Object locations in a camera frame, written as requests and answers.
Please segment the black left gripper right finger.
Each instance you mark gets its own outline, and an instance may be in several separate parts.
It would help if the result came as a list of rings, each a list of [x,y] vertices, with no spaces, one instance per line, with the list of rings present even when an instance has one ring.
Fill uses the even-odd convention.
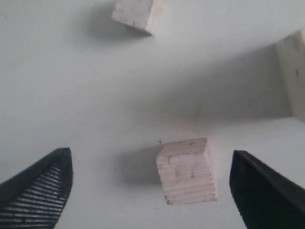
[[[229,187],[248,229],[303,229],[305,190],[267,164],[235,150]]]

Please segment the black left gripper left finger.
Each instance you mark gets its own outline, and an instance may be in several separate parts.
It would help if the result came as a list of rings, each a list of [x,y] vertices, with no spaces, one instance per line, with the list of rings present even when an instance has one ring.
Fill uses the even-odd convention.
[[[0,185],[2,229],[53,229],[73,185],[70,148],[57,148]]]

